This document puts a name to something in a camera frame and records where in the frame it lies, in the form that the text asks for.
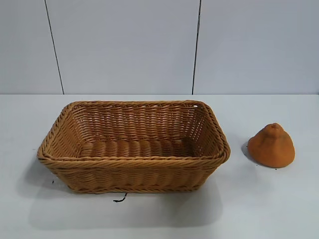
woven texture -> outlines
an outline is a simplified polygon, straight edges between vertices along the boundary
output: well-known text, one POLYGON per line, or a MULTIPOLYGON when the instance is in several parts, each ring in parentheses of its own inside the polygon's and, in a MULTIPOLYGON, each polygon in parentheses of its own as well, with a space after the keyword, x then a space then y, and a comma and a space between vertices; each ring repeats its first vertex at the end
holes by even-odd
POLYGON ((38 150, 78 193, 193 191, 229 155, 215 115, 197 101, 74 102, 38 150))

white table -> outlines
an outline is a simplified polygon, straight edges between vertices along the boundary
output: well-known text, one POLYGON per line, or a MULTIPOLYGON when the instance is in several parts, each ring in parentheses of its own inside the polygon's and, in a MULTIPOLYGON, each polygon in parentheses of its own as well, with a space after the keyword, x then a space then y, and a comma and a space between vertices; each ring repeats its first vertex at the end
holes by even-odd
POLYGON ((0 96, 1 239, 319 238, 319 96, 0 96), (75 195, 36 161, 61 109, 78 100, 204 101, 232 154, 194 193, 75 195), (295 161, 257 165, 242 152, 268 123, 291 135, 295 161))

cone-shaped object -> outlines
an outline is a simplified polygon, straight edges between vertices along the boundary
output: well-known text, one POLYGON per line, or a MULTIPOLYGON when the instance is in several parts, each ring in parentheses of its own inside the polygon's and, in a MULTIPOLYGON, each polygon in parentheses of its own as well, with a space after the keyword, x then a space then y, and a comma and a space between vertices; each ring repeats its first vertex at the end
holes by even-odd
POLYGON ((248 141, 247 147, 254 160, 268 167, 286 167, 295 158, 293 141, 278 123, 265 126, 248 141))

basket rim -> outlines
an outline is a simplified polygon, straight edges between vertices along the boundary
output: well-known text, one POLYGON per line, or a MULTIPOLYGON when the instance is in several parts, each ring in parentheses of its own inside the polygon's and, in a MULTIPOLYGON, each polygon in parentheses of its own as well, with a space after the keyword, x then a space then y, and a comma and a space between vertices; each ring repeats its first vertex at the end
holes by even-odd
POLYGON ((54 122, 51 130, 49 131, 49 133, 47 134, 47 136, 45 137, 45 139, 43 140, 41 146, 38 149, 37 152, 37 157, 40 161, 51 164, 54 162, 60 162, 60 163, 75 163, 76 164, 81 164, 82 162, 106 162, 106 161, 113 161, 116 163, 120 163, 120 162, 128 162, 128 161, 132 161, 134 163, 136 163, 137 161, 150 161, 150 162, 163 162, 163 161, 184 161, 185 163, 188 161, 201 161, 202 163, 205 164, 206 161, 215 161, 215 160, 221 160, 221 163, 224 163, 230 155, 230 147, 228 145, 228 142, 226 141, 226 136, 223 133, 222 129, 220 128, 217 118, 215 117, 212 109, 210 108, 210 106, 208 106, 206 103, 201 102, 201 101, 194 101, 194 100, 185 100, 185 101, 75 101, 72 103, 69 103, 68 105, 66 105, 63 110, 61 111, 59 117, 56 119, 56 121, 54 122), (114 107, 114 106, 119 106, 119 107, 141 107, 145 104, 147 104, 148 106, 172 106, 172 105, 176 105, 176 106, 180 106, 183 104, 186 105, 201 105, 204 107, 204 110, 206 111, 206 113, 209 115, 209 121, 211 121, 210 123, 215 127, 216 131, 218 132, 218 136, 221 138, 221 144, 220 144, 220 150, 215 154, 215 155, 211 155, 211 156, 200 156, 200 157, 176 157, 176 156, 149 156, 149 157, 145 157, 145 156, 136 156, 136 157, 53 157, 52 155, 48 154, 46 152, 46 149, 48 148, 49 144, 52 143, 54 141, 55 135, 58 134, 60 127, 59 125, 63 122, 63 120, 68 116, 68 114, 73 110, 73 108, 77 105, 81 105, 81 104, 101 104, 103 103, 104 106, 110 106, 110 107, 114 107))

rectangular basket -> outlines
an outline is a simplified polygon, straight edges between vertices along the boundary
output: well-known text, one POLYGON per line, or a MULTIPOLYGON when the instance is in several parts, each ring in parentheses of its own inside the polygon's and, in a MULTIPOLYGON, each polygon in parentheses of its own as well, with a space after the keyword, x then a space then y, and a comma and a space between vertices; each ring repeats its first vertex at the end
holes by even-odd
POLYGON ((193 191, 229 155, 215 115, 197 101, 74 102, 37 153, 77 193, 193 191))

